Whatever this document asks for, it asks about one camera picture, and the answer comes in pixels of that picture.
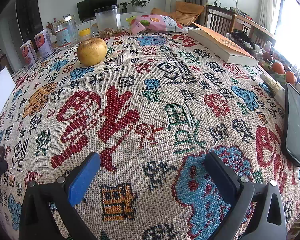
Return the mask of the black smartphone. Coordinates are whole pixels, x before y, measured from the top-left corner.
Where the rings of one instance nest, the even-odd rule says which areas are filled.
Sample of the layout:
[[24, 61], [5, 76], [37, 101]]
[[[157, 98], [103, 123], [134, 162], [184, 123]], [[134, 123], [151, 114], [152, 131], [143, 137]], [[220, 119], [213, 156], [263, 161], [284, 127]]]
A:
[[300, 166], [300, 94], [290, 83], [285, 85], [285, 124], [281, 150], [293, 165]]

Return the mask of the patterned woven tablecloth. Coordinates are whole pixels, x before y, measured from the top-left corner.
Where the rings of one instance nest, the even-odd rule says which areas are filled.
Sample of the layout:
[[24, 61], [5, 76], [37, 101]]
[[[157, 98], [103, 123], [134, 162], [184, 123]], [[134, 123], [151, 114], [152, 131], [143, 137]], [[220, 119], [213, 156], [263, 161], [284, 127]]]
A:
[[99, 239], [209, 238], [229, 210], [200, 164], [209, 151], [255, 183], [277, 181], [298, 233], [300, 167], [281, 152], [285, 113], [261, 67], [225, 63], [185, 34], [125, 32], [106, 44], [91, 67], [71, 47], [14, 74], [0, 115], [10, 239], [29, 181], [67, 176], [90, 152], [101, 168], [76, 210]]

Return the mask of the left red white can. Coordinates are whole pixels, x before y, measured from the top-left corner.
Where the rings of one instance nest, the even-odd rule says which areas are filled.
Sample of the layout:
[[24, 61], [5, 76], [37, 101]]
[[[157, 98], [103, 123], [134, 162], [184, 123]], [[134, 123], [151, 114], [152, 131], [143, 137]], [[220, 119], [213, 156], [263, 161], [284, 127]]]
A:
[[34, 65], [38, 61], [38, 57], [31, 40], [28, 40], [20, 46], [20, 51], [28, 67]]

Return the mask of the red white can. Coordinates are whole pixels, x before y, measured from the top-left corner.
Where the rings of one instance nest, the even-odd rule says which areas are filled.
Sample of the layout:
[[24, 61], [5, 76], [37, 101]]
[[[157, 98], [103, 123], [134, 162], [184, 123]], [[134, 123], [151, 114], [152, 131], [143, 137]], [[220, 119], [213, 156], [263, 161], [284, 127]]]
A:
[[31, 40], [28, 40], [20, 46], [20, 51], [28, 67], [34, 65], [38, 61], [38, 57]]
[[35, 35], [34, 41], [42, 59], [49, 57], [54, 52], [49, 32], [46, 29]]

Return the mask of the right red white can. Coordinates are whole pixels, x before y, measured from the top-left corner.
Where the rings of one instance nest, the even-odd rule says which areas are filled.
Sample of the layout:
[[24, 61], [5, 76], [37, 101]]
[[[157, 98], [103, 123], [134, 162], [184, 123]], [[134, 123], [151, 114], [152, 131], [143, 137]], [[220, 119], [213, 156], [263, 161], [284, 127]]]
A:
[[34, 41], [42, 59], [49, 57], [54, 52], [49, 32], [46, 29], [35, 35]]

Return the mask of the yellow brown pear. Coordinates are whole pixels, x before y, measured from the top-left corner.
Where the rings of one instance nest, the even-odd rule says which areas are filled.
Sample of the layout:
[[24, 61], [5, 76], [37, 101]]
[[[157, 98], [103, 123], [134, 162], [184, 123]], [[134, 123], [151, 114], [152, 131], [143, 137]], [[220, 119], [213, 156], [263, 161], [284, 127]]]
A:
[[85, 66], [94, 66], [104, 60], [107, 45], [101, 38], [93, 37], [83, 41], [77, 48], [77, 57]]

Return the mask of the orange cover book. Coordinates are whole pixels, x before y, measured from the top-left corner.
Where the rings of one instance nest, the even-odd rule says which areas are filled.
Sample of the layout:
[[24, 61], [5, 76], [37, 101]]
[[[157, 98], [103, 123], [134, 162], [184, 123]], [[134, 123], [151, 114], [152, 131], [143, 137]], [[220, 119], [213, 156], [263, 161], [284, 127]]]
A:
[[225, 63], [247, 66], [256, 66], [258, 64], [257, 59], [230, 39], [200, 24], [195, 23], [195, 25], [198, 28], [189, 29], [189, 37], [207, 47]]

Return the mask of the glass jar gold lid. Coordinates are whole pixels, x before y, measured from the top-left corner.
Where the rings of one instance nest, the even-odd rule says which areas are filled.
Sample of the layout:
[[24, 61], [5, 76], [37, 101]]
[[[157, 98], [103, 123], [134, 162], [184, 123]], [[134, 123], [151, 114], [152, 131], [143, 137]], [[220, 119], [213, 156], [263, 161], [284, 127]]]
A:
[[79, 41], [77, 26], [73, 15], [66, 15], [53, 24], [53, 31], [59, 48], [73, 46]]

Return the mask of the small yellow lid jar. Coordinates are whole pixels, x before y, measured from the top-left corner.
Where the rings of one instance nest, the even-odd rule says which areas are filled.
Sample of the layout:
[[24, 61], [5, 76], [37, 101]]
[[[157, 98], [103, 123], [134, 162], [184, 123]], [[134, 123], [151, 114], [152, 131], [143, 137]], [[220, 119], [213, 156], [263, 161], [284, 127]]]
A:
[[90, 30], [90, 28], [86, 28], [86, 29], [80, 30], [79, 31], [79, 38], [80, 38], [80, 40], [82, 42], [90, 39], [91, 38], [91, 30]]

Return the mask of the wooden chair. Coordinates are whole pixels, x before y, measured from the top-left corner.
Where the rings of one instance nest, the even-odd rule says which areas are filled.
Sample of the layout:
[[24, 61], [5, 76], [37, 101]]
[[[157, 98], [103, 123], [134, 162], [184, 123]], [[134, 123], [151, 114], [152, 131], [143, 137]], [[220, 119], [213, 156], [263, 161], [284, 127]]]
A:
[[268, 41], [272, 43], [272, 46], [276, 43], [275, 36], [253, 20], [214, 5], [206, 6], [204, 26], [223, 36], [226, 33], [233, 33], [234, 30], [240, 30], [261, 47], [264, 47]]

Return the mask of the pile of walnuts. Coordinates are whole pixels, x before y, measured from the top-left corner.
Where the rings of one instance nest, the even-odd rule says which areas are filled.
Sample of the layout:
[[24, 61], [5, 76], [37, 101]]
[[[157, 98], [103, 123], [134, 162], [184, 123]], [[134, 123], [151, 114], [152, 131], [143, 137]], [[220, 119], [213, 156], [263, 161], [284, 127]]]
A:
[[99, 32], [99, 37], [100, 38], [110, 38], [117, 34], [120, 34], [121, 32], [122, 32], [121, 29], [115, 30], [115, 29], [111, 29], [111, 28], [106, 28]]

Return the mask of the orange cushion chair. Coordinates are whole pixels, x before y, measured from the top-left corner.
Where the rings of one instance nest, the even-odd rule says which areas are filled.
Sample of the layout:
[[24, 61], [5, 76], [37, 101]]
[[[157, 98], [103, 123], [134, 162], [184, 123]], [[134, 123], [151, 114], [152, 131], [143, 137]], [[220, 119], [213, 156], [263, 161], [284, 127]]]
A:
[[168, 16], [181, 25], [190, 25], [195, 22], [197, 18], [204, 12], [205, 7], [194, 3], [176, 1], [175, 11], [165, 12], [158, 8], [151, 10], [152, 15]]

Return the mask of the clear jar black lid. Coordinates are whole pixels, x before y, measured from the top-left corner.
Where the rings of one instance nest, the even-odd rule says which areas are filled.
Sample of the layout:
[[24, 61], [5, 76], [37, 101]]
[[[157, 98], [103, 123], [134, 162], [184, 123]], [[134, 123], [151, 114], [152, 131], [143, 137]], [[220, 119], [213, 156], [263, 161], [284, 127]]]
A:
[[106, 30], [121, 30], [121, 19], [117, 5], [95, 9], [95, 17], [99, 34]]

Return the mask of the black television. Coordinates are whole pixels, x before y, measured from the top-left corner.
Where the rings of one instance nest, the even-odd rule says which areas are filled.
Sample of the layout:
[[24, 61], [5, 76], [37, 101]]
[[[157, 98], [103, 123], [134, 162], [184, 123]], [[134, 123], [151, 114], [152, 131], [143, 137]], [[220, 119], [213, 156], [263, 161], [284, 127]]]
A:
[[77, 3], [80, 21], [85, 21], [95, 16], [95, 10], [117, 5], [117, 0], [84, 0]]

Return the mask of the green potted plant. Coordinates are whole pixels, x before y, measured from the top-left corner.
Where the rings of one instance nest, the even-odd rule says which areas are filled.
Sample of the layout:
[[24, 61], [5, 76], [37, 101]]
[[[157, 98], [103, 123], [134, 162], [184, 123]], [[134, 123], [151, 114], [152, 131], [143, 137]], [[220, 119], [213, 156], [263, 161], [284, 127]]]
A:
[[140, 11], [142, 8], [146, 7], [151, 0], [129, 0], [128, 4], [135, 9], [135, 11]]

